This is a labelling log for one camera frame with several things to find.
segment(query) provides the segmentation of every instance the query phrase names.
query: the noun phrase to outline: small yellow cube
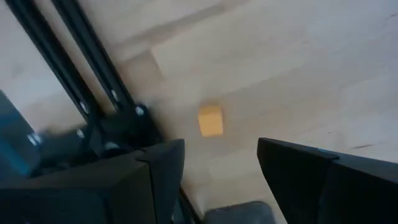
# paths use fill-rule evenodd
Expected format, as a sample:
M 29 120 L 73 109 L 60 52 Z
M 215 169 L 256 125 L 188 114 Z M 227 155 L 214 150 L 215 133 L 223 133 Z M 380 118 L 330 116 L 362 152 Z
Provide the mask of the small yellow cube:
M 223 134 L 223 115 L 219 106 L 203 106 L 199 109 L 198 120 L 203 137 Z

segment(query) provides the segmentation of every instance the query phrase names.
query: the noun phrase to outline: black metal rail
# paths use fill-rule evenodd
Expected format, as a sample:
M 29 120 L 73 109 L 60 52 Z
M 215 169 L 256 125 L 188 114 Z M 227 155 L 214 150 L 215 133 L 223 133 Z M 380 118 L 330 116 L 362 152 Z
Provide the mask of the black metal rail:
M 89 115 L 102 117 L 100 105 L 37 6 L 31 0 L 6 2 L 86 121 Z
M 52 2 L 114 107 L 117 110 L 135 107 L 134 100 L 77 1 Z

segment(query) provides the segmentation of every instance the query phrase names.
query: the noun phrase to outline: gray object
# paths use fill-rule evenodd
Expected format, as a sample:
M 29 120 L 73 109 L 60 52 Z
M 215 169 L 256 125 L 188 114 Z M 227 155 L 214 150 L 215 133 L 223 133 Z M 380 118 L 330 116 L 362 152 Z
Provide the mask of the gray object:
M 264 202 L 248 202 L 206 212 L 204 224 L 275 224 L 272 209 Z

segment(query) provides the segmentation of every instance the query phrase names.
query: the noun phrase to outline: wooden floor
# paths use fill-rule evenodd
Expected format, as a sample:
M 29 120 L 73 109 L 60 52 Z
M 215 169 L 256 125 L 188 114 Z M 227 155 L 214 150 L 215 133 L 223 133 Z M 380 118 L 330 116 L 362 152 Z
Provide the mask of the wooden floor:
M 38 3 L 109 108 L 53 7 Z M 398 162 L 398 1 L 81 3 L 134 97 L 169 138 L 186 139 L 183 186 L 201 214 L 263 200 L 285 223 L 256 158 L 259 137 Z M 36 130 L 81 123 L 0 4 L 1 89 Z M 223 109 L 223 136 L 201 137 L 197 111 L 208 103 Z

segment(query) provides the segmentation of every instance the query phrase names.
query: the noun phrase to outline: light wood surface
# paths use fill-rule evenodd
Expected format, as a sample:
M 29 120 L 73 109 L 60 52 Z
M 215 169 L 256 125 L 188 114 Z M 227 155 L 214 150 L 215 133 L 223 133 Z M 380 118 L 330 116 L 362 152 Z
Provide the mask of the light wood surface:
M 37 2 L 107 107 L 52 6 Z M 263 200 L 285 223 L 259 168 L 259 137 L 398 162 L 398 1 L 81 3 L 134 97 L 170 138 L 186 139 L 183 186 L 201 215 Z M 0 4 L 1 90 L 35 129 L 81 123 Z M 201 136 L 206 104 L 222 107 L 224 135 Z

